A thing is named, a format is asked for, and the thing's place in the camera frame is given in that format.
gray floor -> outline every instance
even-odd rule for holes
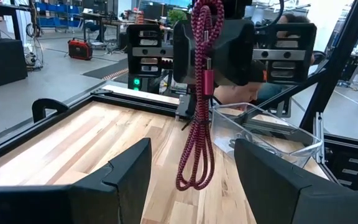
[[[91,61],[65,57],[67,41],[81,36],[80,30],[74,34],[51,31],[40,38],[44,68],[39,72],[30,72],[25,80],[0,86],[0,133],[18,123],[28,121],[34,100],[53,98],[69,103],[78,95],[102,83],[100,79],[81,74],[107,67],[126,58],[125,54],[105,55],[101,50],[94,51],[94,58]],[[107,39],[114,36],[115,30],[108,28]],[[311,86],[293,97],[291,118],[287,118],[289,122],[299,125],[314,88],[315,86]],[[358,91],[336,88],[324,112],[324,127],[331,134],[358,139]]]
[[[1,23],[2,37],[13,37]],[[102,83],[102,80],[81,74],[107,67],[126,58],[124,54],[106,55],[103,50],[95,50],[90,61],[67,57],[67,41],[75,34],[46,32],[40,38],[44,67],[41,71],[29,72],[25,80],[0,86],[0,132],[7,130],[31,117],[31,104],[39,98],[53,98],[69,103],[76,95]]]

black box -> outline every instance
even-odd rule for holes
[[[27,67],[22,41],[0,39],[0,86],[26,77]]]

transparent container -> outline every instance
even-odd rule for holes
[[[211,135],[232,158],[235,140],[243,138],[302,168],[321,145],[307,131],[249,103],[215,106]]]

red braided cable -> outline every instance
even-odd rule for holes
[[[211,11],[207,4],[214,5],[218,12],[214,26],[212,25]],[[191,124],[189,136],[179,162],[176,185],[177,189],[180,191],[187,190],[190,187],[194,187],[196,190],[201,190],[209,184],[214,174],[214,153],[208,123],[209,102],[208,99],[203,98],[202,87],[206,53],[216,38],[218,38],[223,26],[223,19],[224,10],[221,0],[198,0],[194,5],[193,14],[191,15],[191,26],[196,40],[195,76],[197,103],[195,120],[193,120]],[[205,31],[208,31],[208,39],[206,41],[204,39]],[[193,172],[191,173],[190,180],[185,180],[183,178],[183,170],[190,157],[193,147],[195,147]],[[203,155],[203,174],[199,180],[196,180],[201,153]],[[211,163],[211,170],[209,173],[208,154]]]

cable connector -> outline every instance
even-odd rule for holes
[[[208,100],[214,95],[214,70],[211,58],[206,58],[206,70],[203,74],[203,98]]]

